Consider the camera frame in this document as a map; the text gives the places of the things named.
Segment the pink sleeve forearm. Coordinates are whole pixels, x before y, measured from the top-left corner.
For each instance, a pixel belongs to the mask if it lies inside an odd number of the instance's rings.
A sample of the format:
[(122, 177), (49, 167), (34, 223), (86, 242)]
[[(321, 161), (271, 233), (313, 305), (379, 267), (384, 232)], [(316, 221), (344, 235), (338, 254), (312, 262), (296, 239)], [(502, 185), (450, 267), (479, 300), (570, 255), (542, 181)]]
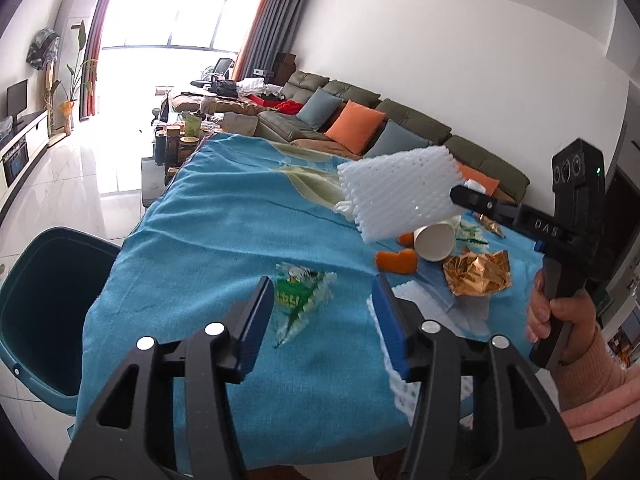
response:
[(600, 328), (586, 353), (551, 373), (563, 422), (576, 442), (639, 417), (639, 363), (623, 370), (608, 353)]

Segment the person's right hand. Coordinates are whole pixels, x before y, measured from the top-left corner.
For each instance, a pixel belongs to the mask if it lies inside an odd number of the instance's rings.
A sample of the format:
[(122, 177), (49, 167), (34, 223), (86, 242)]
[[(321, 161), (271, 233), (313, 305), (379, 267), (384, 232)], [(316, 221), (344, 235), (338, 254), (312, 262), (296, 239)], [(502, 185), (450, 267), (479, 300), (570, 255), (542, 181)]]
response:
[(526, 336), (532, 344), (551, 334), (551, 318), (572, 324), (570, 336), (560, 354), (560, 363), (570, 365), (578, 361), (590, 348), (597, 333), (596, 308), (584, 290), (572, 298), (549, 300), (544, 296), (544, 271), (534, 278), (534, 288), (527, 308)]

